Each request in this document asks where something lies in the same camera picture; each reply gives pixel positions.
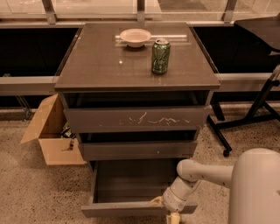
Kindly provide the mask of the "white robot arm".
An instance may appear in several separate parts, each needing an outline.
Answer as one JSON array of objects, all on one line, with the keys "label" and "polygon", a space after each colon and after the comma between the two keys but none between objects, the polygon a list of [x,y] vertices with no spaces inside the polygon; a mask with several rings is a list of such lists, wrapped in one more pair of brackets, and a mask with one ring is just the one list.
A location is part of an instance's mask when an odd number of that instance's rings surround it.
[{"label": "white robot arm", "polygon": [[280,224],[280,153],[254,148],[233,165],[206,165],[184,159],[163,195],[152,201],[165,207],[167,224],[179,224],[188,197],[202,180],[230,190],[228,224]]}]

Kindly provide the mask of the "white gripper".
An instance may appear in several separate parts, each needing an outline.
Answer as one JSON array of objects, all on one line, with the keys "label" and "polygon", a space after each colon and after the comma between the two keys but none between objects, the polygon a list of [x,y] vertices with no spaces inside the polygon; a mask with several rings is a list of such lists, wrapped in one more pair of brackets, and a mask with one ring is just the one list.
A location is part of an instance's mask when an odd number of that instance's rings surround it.
[{"label": "white gripper", "polygon": [[200,180],[190,182],[183,180],[181,177],[176,177],[173,183],[164,191],[163,195],[152,199],[150,203],[160,207],[164,205],[171,212],[166,215],[166,224],[179,224],[179,213],[183,211],[188,198],[197,190],[199,185]]}]

